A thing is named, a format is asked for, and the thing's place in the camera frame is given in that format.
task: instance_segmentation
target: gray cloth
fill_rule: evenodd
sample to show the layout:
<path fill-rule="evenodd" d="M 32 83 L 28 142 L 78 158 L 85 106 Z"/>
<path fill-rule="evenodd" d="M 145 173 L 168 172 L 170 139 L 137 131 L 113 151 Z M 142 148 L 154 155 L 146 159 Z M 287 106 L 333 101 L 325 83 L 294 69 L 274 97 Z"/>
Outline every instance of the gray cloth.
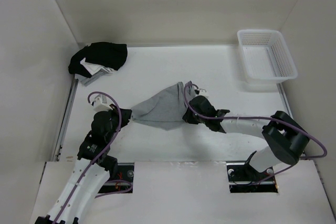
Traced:
<path fill-rule="evenodd" d="M 152 127 L 171 130 L 183 124 L 182 117 L 187 111 L 183 99 L 184 85 L 179 82 L 166 88 L 148 100 L 132 108 L 135 122 Z M 186 92 L 188 101 L 196 96 L 193 88 Z"/>
<path fill-rule="evenodd" d="M 75 74 L 75 79 L 79 80 L 86 87 L 89 84 L 93 83 L 95 80 L 97 80 L 99 77 L 104 76 L 105 74 L 108 73 L 104 70 L 98 71 L 91 78 L 81 76 L 80 74 Z"/>

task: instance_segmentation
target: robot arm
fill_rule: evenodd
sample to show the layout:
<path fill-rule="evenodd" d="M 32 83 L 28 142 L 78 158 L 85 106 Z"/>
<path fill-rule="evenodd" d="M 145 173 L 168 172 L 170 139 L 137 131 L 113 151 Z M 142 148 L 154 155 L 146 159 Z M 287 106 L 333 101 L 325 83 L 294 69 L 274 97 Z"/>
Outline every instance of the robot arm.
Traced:
<path fill-rule="evenodd" d="M 35 224 L 78 224 L 85 218 L 85 214 L 92 205 L 99 190 L 109 178 L 114 178 L 118 169 L 118 160 L 108 156 L 110 148 L 90 166 L 82 180 L 77 183 L 82 172 L 90 162 L 108 145 L 112 135 L 116 132 L 119 115 L 112 106 L 108 106 L 101 95 L 92 103 L 95 111 L 91 131 L 79 147 L 78 159 L 72 174 L 65 185 L 60 197 L 48 212 L 46 217 L 38 217 Z M 128 124 L 131 110 L 121 109 L 121 127 Z M 66 203 L 64 211 L 59 215 L 61 208 Z"/>
<path fill-rule="evenodd" d="M 200 115 L 209 118 L 229 117 L 229 110 L 216 110 L 202 95 L 196 96 L 189 105 Z M 272 118 L 284 121 L 302 129 L 287 113 L 277 111 Z M 241 133 L 265 139 L 268 146 L 261 151 L 251 154 L 248 164 L 261 173 L 267 168 L 281 162 L 295 165 L 299 162 L 304 148 L 309 139 L 301 133 L 297 133 L 290 127 L 267 120 L 207 120 L 199 117 L 190 109 L 187 109 L 183 120 L 190 124 L 205 124 L 210 130 L 222 133 Z"/>

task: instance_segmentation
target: white platform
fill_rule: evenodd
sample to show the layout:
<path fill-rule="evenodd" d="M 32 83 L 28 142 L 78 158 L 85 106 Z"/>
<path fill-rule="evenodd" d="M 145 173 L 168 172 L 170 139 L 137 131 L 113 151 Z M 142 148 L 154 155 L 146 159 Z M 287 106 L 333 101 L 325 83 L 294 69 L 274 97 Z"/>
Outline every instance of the white platform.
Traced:
<path fill-rule="evenodd" d="M 72 168 L 47 163 L 30 224 L 53 206 Z M 96 199 L 80 223 L 335 224 L 313 161 L 300 161 L 277 183 L 278 194 L 231 194 L 224 162 L 137 162 L 133 193 Z"/>
<path fill-rule="evenodd" d="M 61 161 L 76 159 L 78 147 L 90 130 L 94 111 L 87 102 L 92 91 L 113 96 L 129 109 L 179 81 L 192 80 L 210 94 L 216 109 L 234 113 L 272 115 L 285 110 L 277 86 L 249 86 L 235 46 L 131 47 L 125 65 L 88 87 L 77 87 Z M 204 125 L 185 124 L 164 131 L 131 122 L 111 146 L 119 162 L 244 160 L 266 141 L 241 134 L 211 132 Z"/>

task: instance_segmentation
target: white plastic basket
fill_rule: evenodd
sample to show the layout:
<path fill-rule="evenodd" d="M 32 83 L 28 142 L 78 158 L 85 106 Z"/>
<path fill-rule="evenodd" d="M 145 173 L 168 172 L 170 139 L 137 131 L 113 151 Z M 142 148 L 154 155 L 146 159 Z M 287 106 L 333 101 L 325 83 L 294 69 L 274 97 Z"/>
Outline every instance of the white plastic basket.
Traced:
<path fill-rule="evenodd" d="M 240 30 L 239 55 L 247 82 L 281 83 L 298 76 L 292 56 L 281 32 L 275 30 Z"/>

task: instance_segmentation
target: purple cable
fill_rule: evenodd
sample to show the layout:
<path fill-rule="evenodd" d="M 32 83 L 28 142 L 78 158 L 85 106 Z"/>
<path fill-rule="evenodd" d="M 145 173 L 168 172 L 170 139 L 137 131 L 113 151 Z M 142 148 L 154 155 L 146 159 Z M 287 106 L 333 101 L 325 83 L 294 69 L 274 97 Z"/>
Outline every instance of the purple cable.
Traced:
<path fill-rule="evenodd" d="M 111 138 L 111 141 L 106 145 L 106 147 L 90 162 L 90 164 L 84 169 L 84 171 L 82 172 L 82 174 L 79 176 L 77 182 L 76 182 L 76 185 L 74 185 L 73 189 L 71 190 L 68 198 L 66 199 L 66 201 L 64 202 L 61 210 L 59 211 L 58 215 L 55 217 L 54 221 L 52 222 L 52 224 L 56 224 L 56 221 L 58 220 L 58 218 L 62 215 L 64 209 L 67 207 L 71 197 L 73 196 L 76 188 L 77 188 L 77 184 L 80 183 L 80 181 L 83 179 L 85 173 L 88 171 L 88 169 L 91 167 L 91 165 L 93 165 L 97 159 L 110 147 L 110 145 L 112 144 L 112 142 L 114 141 L 114 139 L 116 139 L 120 129 L 121 129 L 121 110 L 117 104 L 117 102 L 115 101 L 115 99 L 113 99 L 110 95 L 104 93 L 104 92 L 100 92 L 100 91 L 94 91 L 92 93 L 90 93 L 88 95 L 88 102 L 91 104 L 90 102 L 90 97 L 93 95 L 93 94 L 102 94 L 102 95 L 105 95 L 106 97 L 110 98 L 112 100 L 112 102 L 114 103 L 115 107 L 117 108 L 117 111 L 118 111 L 118 115 L 119 115 L 119 124 L 118 124 L 118 127 L 117 129 L 115 130 L 115 133 L 113 134 L 112 138 Z"/>
<path fill-rule="evenodd" d="M 124 194 L 124 193 L 127 193 L 129 192 L 130 190 L 133 189 L 133 185 L 131 182 L 128 182 L 126 180 L 122 180 L 122 179 L 116 179 L 116 180 L 110 180 L 110 181 L 107 181 L 107 182 L 111 182 L 111 183 L 127 183 L 130 185 L 130 188 L 126 189 L 126 190 L 123 190 L 123 191 L 113 191 L 111 193 L 105 193 L 105 194 L 99 194 L 95 197 L 95 199 L 97 198 L 100 198 L 100 197 L 103 197 L 103 196 L 106 196 L 106 195 L 111 195 L 111 194 Z"/>
<path fill-rule="evenodd" d="M 239 119 L 239 120 L 269 120 L 269 121 L 273 121 L 273 122 L 277 122 L 277 123 L 281 123 L 282 125 L 285 125 L 293 130 L 295 130 L 296 132 L 299 132 L 301 134 L 303 134 L 304 136 L 308 137 L 309 139 L 312 139 L 315 143 L 317 143 L 323 150 L 323 154 L 322 155 L 317 155 L 317 156 L 306 156 L 306 157 L 300 157 L 300 159 L 311 159 L 311 158 L 322 158 L 322 157 L 325 157 L 327 155 L 327 149 L 326 147 L 318 140 L 316 139 L 314 136 L 310 135 L 309 133 L 305 132 L 304 130 L 298 128 L 298 127 L 295 127 L 294 125 L 291 125 L 290 123 L 287 123 L 287 122 L 284 122 L 282 120 L 279 120 L 279 119 L 275 119 L 275 118 L 269 118 L 269 117 L 265 117 L 265 116 L 221 116 L 221 117 L 217 117 L 217 118 L 214 118 L 214 117 L 210 117 L 210 116 L 204 116 L 204 115 L 201 115 L 199 114 L 197 111 L 195 111 L 191 106 L 190 104 L 188 103 L 187 101 L 187 97 L 186 97 L 186 89 L 188 87 L 196 87 L 198 89 L 198 86 L 193 84 L 193 83 L 188 83 L 185 85 L 184 89 L 183 89 L 183 98 L 184 98 L 184 102 L 185 104 L 187 105 L 187 107 L 194 113 L 196 114 L 198 117 L 200 118 L 203 118 L 203 119 L 207 119 L 207 120 L 235 120 L 235 119 Z M 272 178 L 274 177 L 275 175 L 279 174 L 279 173 L 282 173 L 290 168 L 292 168 L 293 166 L 289 166 L 283 170 L 280 170 L 258 182 L 255 182 L 255 183 L 252 183 L 252 184 L 249 184 L 249 185 L 255 185 L 255 184 L 260 184 L 261 182 L 269 179 L 269 178 Z"/>

